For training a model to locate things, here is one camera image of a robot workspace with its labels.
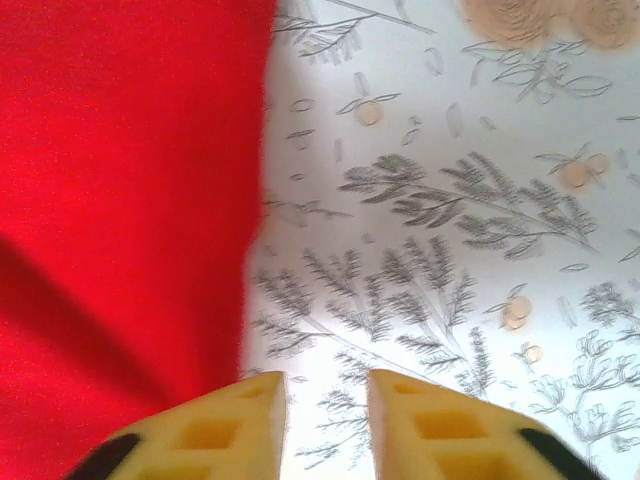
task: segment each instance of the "square hole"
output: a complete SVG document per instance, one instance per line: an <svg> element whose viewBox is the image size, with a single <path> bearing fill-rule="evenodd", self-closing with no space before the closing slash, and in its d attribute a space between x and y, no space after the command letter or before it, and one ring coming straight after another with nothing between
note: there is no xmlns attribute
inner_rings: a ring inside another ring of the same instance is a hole
<svg viewBox="0 0 640 480"><path fill-rule="evenodd" d="M416 395L419 393L424 393L422 390L418 389L417 387L414 387L413 385L406 385L404 383L396 383L393 386L393 389L396 392L402 393L405 395Z"/></svg>
<svg viewBox="0 0 640 480"><path fill-rule="evenodd" d="M177 449L211 450L231 446L240 428L240 421L233 419L201 419L191 423L182 432Z"/></svg>
<svg viewBox="0 0 640 480"><path fill-rule="evenodd" d="M440 454L436 461L447 480L522 480L518 470L502 454L475 452L472 454Z"/></svg>
<svg viewBox="0 0 640 480"><path fill-rule="evenodd" d="M451 411L418 413L414 417L418 433L425 440L483 438L487 434L468 413Z"/></svg>
<svg viewBox="0 0 640 480"><path fill-rule="evenodd" d="M177 465L164 468L145 468L136 480L205 480L211 473L210 467Z"/></svg>

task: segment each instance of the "beige flower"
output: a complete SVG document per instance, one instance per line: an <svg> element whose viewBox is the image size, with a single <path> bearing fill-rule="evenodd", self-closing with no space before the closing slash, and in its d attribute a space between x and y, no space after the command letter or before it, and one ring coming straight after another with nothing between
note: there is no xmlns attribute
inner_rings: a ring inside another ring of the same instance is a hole
<svg viewBox="0 0 640 480"><path fill-rule="evenodd" d="M462 0L472 26L491 40L523 47L547 37L556 0Z"/></svg>
<svg viewBox="0 0 640 480"><path fill-rule="evenodd" d="M636 0L580 0L571 19L576 30L601 48L618 48L629 42L638 27Z"/></svg>

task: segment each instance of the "red fabric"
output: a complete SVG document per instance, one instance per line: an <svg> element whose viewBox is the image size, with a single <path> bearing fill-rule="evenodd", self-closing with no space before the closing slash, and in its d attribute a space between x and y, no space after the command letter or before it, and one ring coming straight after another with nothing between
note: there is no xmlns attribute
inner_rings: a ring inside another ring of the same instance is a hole
<svg viewBox="0 0 640 480"><path fill-rule="evenodd" d="M273 0L0 0L0 479L238 378Z"/></svg>

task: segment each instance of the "botanical print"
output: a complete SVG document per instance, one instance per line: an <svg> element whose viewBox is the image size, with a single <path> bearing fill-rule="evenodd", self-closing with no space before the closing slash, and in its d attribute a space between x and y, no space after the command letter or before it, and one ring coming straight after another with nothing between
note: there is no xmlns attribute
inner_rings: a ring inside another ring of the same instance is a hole
<svg viewBox="0 0 640 480"><path fill-rule="evenodd" d="M362 203L392 203L391 211L405 217L406 226L434 229L456 220L456 227L466 236L464 245L502 251L506 260L541 255L547 238L596 251L589 235L598 224L576 198L539 179L518 187L477 152L458 160L456 167L441 169L453 179L451 187L434 187L426 183L427 174L415 161L385 155L371 167L348 170L347 183L340 189L364 194L368 198ZM470 204L483 207L486 216L466 214Z"/></svg>
<svg viewBox="0 0 640 480"><path fill-rule="evenodd" d="M609 157L603 153L587 155L589 146L585 143L573 155L543 153L535 158L554 164L549 175L557 174L559 183L565 188L574 192L584 191L592 184L602 186L602 176L611 165Z"/></svg>
<svg viewBox="0 0 640 480"><path fill-rule="evenodd" d="M478 59L471 72L472 87L478 85L485 70L489 70L491 76L495 75L491 71L497 72L493 83L517 88L517 102L531 96L541 105L560 94L580 99L599 97L612 87L612 82L601 76L572 74L572 57L581 56L585 51L585 42L564 40L533 50L493 41L462 49L462 53Z"/></svg>
<svg viewBox="0 0 640 480"><path fill-rule="evenodd" d="M373 367L532 416L603 478L633 478L637 15L281 3L244 374L289 372L282 478L374 478Z"/></svg>
<svg viewBox="0 0 640 480"><path fill-rule="evenodd" d="M367 79L362 72L354 75L358 98L350 101L340 110L337 115L354 113L356 120L363 127L370 127L380 122L384 117L383 102L389 102L400 96L399 93L387 93L372 97Z"/></svg>

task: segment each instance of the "yellow object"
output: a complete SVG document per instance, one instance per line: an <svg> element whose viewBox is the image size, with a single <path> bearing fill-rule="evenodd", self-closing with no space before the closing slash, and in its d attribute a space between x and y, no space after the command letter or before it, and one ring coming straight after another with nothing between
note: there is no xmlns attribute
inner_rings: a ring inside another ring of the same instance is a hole
<svg viewBox="0 0 640 480"><path fill-rule="evenodd" d="M378 480L598 478L540 423L453 390L371 370L368 405Z"/></svg>
<svg viewBox="0 0 640 480"><path fill-rule="evenodd" d="M285 423L284 374L263 373L115 433L109 440L139 441L114 470L98 472L102 455L68 479L276 480Z"/></svg>
<svg viewBox="0 0 640 480"><path fill-rule="evenodd" d="M263 373L130 425L66 480L277 480L284 383ZM538 422L415 378L371 370L368 407L378 480L602 480Z"/></svg>

